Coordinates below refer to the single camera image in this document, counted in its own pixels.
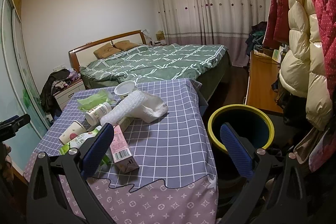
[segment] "green bedspread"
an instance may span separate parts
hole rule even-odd
[[[127,80],[143,83],[177,78],[196,80],[198,76],[215,67],[226,50],[223,45],[141,45],[109,58],[95,60],[86,67],[81,67],[80,73],[88,80],[117,83]]]

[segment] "bed headboard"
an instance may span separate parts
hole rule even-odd
[[[118,34],[113,37],[107,37],[95,42],[89,42],[83,46],[69,51],[69,58],[72,67],[79,72],[80,66],[86,66],[90,62],[97,60],[93,52],[99,49],[102,46],[101,44],[107,43],[109,41],[118,42],[122,40],[129,40],[130,42],[135,44],[146,45],[145,37],[140,30]]]

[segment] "screw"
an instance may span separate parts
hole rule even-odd
[[[262,149],[262,148],[258,148],[257,149],[257,154],[263,156],[263,155],[266,154],[266,151],[264,149]]]
[[[295,160],[296,159],[296,156],[294,153],[289,153],[288,156],[292,159],[292,160]]]
[[[39,159],[43,159],[45,157],[45,152],[40,152],[37,156]]]
[[[77,148],[70,148],[69,151],[68,151],[68,153],[69,153],[70,155],[75,155],[75,154],[77,154],[77,152],[78,152],[78,149],[77,149]]]

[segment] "pink and white curtain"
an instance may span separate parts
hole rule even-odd
[[[251,26],[265,20],[265,0],[156,0],[168,44],[222,44],[235,66],[246,66]]]

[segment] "pink carton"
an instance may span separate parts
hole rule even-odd
[[[129,146],[120,129],[120,126],[116,126],[114,128],[114,138],[110,148],[113,161],[121,172],[125,174],[139,168],[139,165],[129,150]]]

